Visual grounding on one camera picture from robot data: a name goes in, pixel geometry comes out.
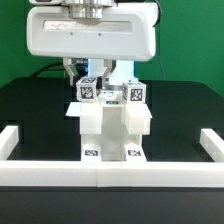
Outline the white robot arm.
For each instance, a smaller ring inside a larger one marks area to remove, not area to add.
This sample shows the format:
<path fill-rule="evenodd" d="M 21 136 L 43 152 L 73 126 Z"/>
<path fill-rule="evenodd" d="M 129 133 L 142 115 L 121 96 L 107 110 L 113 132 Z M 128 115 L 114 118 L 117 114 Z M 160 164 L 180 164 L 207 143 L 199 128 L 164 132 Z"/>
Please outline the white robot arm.
<path fill-rule="evenodd" d="M 37 56 L 101 59 L 107 79 L 118 61 L 148 61 L 161 18 L 152 0 L 29 0 L 27 47 Z"/>

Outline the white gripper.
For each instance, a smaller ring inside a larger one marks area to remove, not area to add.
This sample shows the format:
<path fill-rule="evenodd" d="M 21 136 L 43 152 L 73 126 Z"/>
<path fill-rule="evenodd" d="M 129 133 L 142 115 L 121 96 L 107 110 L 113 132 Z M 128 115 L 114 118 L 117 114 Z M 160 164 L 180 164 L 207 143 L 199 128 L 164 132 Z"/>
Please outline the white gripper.
<path fill-rule="evenodd" d="M 78 75 L 72 58 L 107 59 L 104 89 L 115 60 L 148 61 L 155 55 L 157 20 L 155 3 L 119 3 L 104 8 L 100 19 L 72 18 L 67 6 L 36 6 L 27 17 L 27 47 L 33 55 L 64 57 L 71 86 Z"/>

